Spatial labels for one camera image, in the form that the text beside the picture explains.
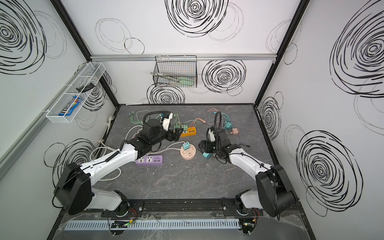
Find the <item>purple power strip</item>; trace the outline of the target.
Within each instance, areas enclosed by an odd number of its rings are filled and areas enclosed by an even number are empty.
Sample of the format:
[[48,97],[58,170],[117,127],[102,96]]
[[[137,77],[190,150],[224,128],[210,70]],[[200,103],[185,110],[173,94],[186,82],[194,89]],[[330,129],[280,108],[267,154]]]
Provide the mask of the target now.
[[149,155],[143,156],[136,160],[136,165],[138,166],[155,166],[163,164],[162,155]]

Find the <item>pink round power strip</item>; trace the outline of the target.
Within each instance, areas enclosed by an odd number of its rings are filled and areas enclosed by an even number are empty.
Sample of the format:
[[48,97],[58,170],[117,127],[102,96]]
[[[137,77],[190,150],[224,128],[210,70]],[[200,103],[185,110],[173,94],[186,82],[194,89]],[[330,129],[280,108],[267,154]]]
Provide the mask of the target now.
[[192,160],[196,156],[196,153],[197,149],[194,145],[190,145],[190,147],[186,150],[184,147],[180,148],[181,157],[185,160]]

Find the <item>orange power strip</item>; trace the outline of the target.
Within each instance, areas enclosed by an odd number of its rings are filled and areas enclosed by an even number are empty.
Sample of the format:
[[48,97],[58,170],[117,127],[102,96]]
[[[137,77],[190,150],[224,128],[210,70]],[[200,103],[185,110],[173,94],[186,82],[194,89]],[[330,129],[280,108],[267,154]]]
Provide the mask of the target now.
[[197,130],[195,127],[190,127],[186,131],[183,131],[181,134],[181,138],[195,136],[197,134]]

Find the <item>teal charger plug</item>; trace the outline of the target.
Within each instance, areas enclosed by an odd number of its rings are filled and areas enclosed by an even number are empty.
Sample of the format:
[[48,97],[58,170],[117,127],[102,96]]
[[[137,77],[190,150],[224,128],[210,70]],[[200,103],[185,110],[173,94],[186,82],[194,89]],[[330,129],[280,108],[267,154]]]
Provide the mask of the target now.
[[186,143],[183,144],[183,149],[184,150],[188,150],[190,147],[191,147],[191,145],[190,145],[189,142],[186,142]]

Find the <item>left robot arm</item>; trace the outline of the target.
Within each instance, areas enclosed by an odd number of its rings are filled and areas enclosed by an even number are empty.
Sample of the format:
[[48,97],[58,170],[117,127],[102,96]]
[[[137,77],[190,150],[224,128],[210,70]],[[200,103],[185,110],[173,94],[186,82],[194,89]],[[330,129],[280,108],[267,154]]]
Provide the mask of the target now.
[[163,140],[178,141],[182,132],[183,128],[170,129],[167,120],[148,120],[139,135],[123,140],[115,151],[81,165],[67,165],[55,187],[54,197],[69,215],[91,209],[106,210],[124,217],[130,209],[127,197],[117,190],[104,191],[93,186],[114,170],[151,152],[152,147]]

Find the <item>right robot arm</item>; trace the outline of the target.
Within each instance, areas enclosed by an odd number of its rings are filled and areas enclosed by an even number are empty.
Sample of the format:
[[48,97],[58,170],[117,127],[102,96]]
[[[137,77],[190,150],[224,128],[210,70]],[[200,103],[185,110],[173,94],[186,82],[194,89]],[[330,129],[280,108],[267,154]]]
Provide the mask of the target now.
[[223,129],[210,127],[206,140],[198,145],[203,154],[213,154],[224,164],[237,166],[256,181],[256,190],[245,190],[235,197],[237,211],[246,215],[252,210],[263,210],[271,217],[299,202],[293,185],[281,165],[269,165],[248,154],[240,145],[232,144]]

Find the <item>pink charger plug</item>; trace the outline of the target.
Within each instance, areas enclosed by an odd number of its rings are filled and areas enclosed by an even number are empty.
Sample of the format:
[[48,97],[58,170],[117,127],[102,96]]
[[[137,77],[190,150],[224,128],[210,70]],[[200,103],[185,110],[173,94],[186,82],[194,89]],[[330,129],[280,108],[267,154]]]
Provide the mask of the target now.
[[238,135],[239,134],[239,130],[237,128],[233,128],[232,131],[231,131],[231,134],[232,135]]

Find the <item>green item in basket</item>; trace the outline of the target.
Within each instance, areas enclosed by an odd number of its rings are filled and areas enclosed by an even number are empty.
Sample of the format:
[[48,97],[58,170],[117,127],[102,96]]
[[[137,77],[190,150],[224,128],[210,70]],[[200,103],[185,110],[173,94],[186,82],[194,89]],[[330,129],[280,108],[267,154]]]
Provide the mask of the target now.
[[179,84],[181,87],[194,87],[196,85],[196,81],[194,77],[179,77]]

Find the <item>black remote control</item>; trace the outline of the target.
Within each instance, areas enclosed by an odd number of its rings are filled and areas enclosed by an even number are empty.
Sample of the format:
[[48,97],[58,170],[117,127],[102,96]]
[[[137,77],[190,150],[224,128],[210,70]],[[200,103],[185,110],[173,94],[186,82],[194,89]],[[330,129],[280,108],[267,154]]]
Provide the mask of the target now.
[[86,84],[84,86],[77,87],[76,90],[79,93],[85,93],[85,92],[92,90],[94,87],[95,87],[95,85],[93,83],[89,83],[89,84]]

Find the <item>blue candy pack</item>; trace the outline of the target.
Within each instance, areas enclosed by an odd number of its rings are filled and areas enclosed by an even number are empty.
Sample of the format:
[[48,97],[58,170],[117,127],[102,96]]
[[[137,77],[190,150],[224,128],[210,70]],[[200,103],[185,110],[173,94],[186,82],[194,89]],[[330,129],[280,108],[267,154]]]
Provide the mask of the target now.
[[82,103],[82,101],[83,100],[80,97],[72,97],[68,104],[59,113],[59,116],[64,117],[72,115],[73,111]]

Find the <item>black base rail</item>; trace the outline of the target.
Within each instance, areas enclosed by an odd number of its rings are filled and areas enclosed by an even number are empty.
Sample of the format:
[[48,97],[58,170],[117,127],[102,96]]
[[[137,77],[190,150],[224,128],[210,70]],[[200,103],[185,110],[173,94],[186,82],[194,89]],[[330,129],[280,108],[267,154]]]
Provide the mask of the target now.
[[117,207],[108,210],[107,207],[92,207],[92,198],[80,198],[69,200],[57,198],[69,215],[76,215],[86,210],[100,210],[104,216],[113,218],[141,217],[145,213],[168,213],[168,212],[214,212],[227,217],[253,216],[253,212],[258,210],[260,215],[266,212],[271,217],[298,204],[289,196],[277,198],[277,206],[274,202],[266,201],[263,207],[247,207],[240,197],[235,199],[190,199],[190,200],[127,200],[122,198],[122,202]]

